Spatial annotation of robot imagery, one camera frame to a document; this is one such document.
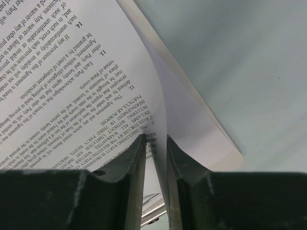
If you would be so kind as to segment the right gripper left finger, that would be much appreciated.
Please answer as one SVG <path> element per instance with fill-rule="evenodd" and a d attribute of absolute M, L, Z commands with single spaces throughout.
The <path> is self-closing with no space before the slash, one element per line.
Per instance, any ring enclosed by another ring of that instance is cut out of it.
<path fill-rule="evenodd" d="M 3 230 L 138 230 L 146 136 L 100 169 L 2 170 Z"/>

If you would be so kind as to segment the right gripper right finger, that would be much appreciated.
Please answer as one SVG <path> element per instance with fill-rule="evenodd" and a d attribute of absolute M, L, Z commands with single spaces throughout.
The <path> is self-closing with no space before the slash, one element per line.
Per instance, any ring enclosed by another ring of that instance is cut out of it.
<path fill-rule="evenodd" d="M 167 138 L 172 230 L 304 230 L 307 175 L 213 172 Z"/>

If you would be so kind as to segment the metal folder clip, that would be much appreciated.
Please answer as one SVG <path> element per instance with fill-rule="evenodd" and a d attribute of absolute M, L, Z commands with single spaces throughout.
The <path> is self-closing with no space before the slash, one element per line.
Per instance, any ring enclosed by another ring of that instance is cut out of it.
<path fill-rule="evenodd" d="M 167 213 L 163 195 L 155 193 L 143 198 L 141 228 L 159 220 Z"/>

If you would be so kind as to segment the white folder with clip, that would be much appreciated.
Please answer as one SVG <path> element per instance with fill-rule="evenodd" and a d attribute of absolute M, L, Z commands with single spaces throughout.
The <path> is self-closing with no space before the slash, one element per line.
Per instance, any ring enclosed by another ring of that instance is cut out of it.
<path fill-rule="evenodd" d="M 226 157 L 206 167 L 212 171 L 233 171 L 238 169 L 243 163 L 242 154 L 239 152 L 239 150 L 237 149 L 233 141 L 230 139 L 230 137 L 227 135 L 227 133 L 224 131 L 223 127 L 215 118 L 208 105 L 205 103 L 205 101 L 202 99 L 195 87 L 192 85 L 182 68 L 168 51 L 161 38 L 153 29 L 151 24 L 148 22 L 141 10 L 138 8 L 136 3 L 132 0 L 119 0 L 118 4 L 126 13 L 128 18 L 131 20 L 131 23 L 133 24 L 140 39 L 146 47 L 147 52 L 148 48 L 153 48 L 153 50 L 158 54 L 162 61 L 169 67 L 169 69 L 180 80 L 184 87 L 191 93 L 192 97 L 196 99 L 202 109 L 207 113 L 211 120 L 218 126 L 222 133 L 235 147 L 235 150 L 228 154 Z"/>

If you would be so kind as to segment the white dense text sheet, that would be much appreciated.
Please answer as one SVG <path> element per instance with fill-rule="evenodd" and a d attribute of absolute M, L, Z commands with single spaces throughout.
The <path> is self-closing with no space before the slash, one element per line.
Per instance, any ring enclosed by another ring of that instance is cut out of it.
<path fill-rule="evenodd" d="M 94 172 L 146 136 L 143 198 L 166 112 L 152 59 L 115 0 L 0 3 L 0 171 Z"/>

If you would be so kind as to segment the white signature form sheet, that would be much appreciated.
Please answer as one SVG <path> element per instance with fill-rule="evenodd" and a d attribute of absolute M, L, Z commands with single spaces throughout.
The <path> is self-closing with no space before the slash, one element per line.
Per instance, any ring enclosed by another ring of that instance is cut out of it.
<path fill-rule="evenodd" d="M 234 151 L 233 144 L 153 48 L 148 48 L 148 53 L 163 90 L 168 135 L 204 166 L 210 166 Z"/>

